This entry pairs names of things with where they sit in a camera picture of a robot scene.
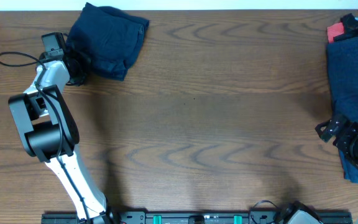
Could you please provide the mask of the navy blue shorts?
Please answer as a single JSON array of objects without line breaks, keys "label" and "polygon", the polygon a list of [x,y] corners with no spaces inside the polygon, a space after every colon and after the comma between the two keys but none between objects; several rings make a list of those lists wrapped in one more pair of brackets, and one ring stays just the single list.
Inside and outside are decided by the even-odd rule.
[{"label": "navy blue shorts", "polygon": [[70,29],[67,46],[90,60],[91,72],[123,81],[143,46],[149,20],[111,6],[86,3]]}]

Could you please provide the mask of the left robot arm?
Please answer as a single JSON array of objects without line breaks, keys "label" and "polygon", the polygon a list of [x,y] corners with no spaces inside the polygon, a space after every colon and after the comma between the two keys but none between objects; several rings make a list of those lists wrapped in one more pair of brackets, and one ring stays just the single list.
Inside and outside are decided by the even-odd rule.
[{"label": "left robot arm", "polygon": [[81,158],[78,128],[62,96],[66,86],[85,82],[88,61],[66,46],[62,33],[45,34],[42,42],[33,83],[8,101],[22,145],[59,178],[76,208],[75,223],[119,223]]}]

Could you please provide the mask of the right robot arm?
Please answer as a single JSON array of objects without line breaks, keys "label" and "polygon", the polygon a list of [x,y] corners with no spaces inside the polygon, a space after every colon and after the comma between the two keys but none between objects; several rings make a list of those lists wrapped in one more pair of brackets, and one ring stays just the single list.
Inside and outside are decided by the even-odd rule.
[{"label": "right robot arm", "polygon": [[[315,131],[324,142],[335,138],[333,146],[344,154],[347,161],[358,170],[358,122],[351,121],[343,114],[316,125]],[[306,205],[295,201],[283,208],[274,217],[274,223],[345,223],[350,219],[345,214],[325,213],[319,215]]]}]

